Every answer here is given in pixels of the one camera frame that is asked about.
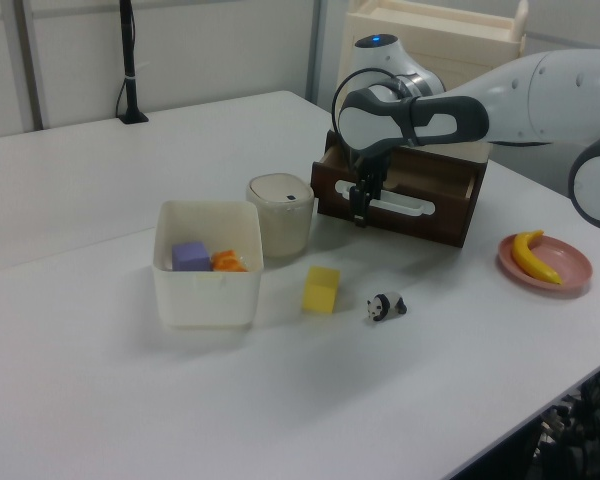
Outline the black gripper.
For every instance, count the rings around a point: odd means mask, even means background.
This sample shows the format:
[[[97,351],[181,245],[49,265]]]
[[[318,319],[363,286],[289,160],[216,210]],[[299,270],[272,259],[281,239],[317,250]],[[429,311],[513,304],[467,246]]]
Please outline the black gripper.
[[[390,154],[366,157],[356,151],[349,153],[349,167],[356,176],[356,184],[350,188],[350,209],[354,224],[365,228],[370,199],[380,200],[383,184],[387,179]]]

